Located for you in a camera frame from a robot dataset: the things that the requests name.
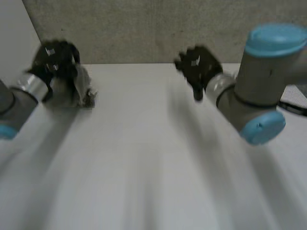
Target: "white table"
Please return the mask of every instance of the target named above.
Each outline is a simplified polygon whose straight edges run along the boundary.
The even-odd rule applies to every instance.
[[[41,106],[0,143],[1,230],[307,229],[307,119],[251,147],[172,65],[87,68],[93,111]]]

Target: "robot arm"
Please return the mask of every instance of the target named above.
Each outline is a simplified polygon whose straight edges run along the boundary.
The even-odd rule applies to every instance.
[[[32,67],[7,88],[0,81],[0,139],[13,139],[39,102],[48,101],[53,94],[50,86],[57,76],[75,90],[76,69],[72,62],[80,62],[79,52],[66,41],[44,42],[34,58]]]
[[[237,78],[215,69],[204,47],[175,61],[188,83],[198,77],[207,97],[251,145],[276,137],[285,127],[280,98],[288,84],[307,83],[307,31],[290,24],[267,24],[250,32]],[[196,91],[194,81],[190,85]]]

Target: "silver metal ring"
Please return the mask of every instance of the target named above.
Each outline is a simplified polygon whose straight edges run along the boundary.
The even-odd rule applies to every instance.
[[[38,101],[43,100],[48,93],[46,84],[34,74],[29,73],[24,73],[13,87],[31,94]]]
[[[233,76],[220,73],[209,81],[206,88],[206,96],[213,104],[216,104],[218,96],[229,86],[235,85],[235,83],[236,80]]]

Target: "white wall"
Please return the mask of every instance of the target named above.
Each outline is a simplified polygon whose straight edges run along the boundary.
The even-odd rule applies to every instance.
[[[40,45],[21,0],[1,0],[0,79],[12,84],[20,71],[31,64]]]

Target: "black cable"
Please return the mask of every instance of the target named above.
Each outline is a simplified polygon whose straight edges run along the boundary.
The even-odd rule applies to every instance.
[[[277,105],[290,113],[307,117],[307,108],[303,108],[295,104],[291,104],[291,103],[283,102],[283,101],[279,101]]]

